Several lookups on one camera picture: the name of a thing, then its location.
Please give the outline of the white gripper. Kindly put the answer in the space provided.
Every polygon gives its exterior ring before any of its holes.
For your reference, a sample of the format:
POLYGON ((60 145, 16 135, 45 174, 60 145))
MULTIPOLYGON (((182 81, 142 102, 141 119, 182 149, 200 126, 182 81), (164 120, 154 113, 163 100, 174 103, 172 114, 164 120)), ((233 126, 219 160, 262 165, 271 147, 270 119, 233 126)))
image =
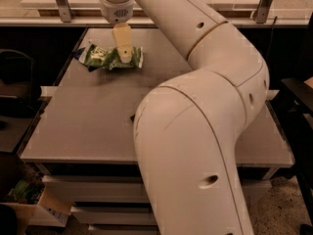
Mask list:
POLYGON ((112 35, 120 60, 127 64, 132 59, 131 27, 126 23, 133 16, 134 0, 99 0, 102 16, 116 24, 112 35))

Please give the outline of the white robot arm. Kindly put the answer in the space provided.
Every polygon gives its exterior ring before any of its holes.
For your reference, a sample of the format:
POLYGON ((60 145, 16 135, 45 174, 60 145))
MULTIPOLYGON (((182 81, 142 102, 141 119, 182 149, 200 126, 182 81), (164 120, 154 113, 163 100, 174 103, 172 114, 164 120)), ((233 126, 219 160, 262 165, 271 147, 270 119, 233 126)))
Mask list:
POLYGON ((201 0, 100 0, 139 5, 191 71, 165 81, 135 115, 136 156, 161 235, 254 235, 235 146, 265 104, 267 65, 201 0))

